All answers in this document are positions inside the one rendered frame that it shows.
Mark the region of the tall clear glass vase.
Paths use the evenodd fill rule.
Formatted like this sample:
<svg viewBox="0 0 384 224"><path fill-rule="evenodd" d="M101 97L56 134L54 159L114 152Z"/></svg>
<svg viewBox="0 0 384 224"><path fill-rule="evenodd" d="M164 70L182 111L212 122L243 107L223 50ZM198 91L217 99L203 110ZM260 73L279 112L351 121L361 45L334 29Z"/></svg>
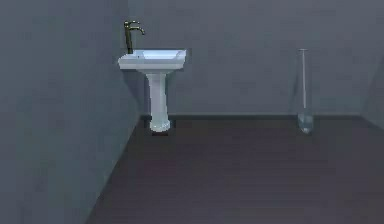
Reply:
<svg viewBox="0 0 384 224"><path fill-rule="evenodd" d="M311 81L309 50L301 48L297 59L295 111L298 127L306 135L310 135L314 129Z"/></svg>

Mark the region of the dark brass faucet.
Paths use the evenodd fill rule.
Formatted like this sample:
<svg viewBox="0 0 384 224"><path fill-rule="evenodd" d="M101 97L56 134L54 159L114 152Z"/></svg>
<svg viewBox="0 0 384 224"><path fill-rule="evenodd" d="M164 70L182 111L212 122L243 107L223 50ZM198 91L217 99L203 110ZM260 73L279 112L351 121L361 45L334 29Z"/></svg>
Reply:
<svg viewBox="0 0 384 224"><path fill-rule="evenodd" d="M142 35L145 34L145 30L139 26L139 21L125 21L124 26L124 33L125 33L125 43L127 48L127 53L132 54L133 53L133 44L132 44L132 37L131 32L132 31L140 31Z"/></svg>

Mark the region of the white pedestal sink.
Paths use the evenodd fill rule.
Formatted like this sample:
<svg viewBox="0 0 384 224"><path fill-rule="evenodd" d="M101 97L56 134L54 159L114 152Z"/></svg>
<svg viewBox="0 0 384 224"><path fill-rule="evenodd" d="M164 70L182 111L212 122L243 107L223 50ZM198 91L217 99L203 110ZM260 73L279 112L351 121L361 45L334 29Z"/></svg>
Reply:
<svg viewBox="0 0 384 224"><path fill-rule="evenodd" d="M136 70L144 74L149 84L150 130L166 132L171 127L166 99L166 76L181 70L186 61L186 49L141 49L118 59L121 70Z"/></svg>

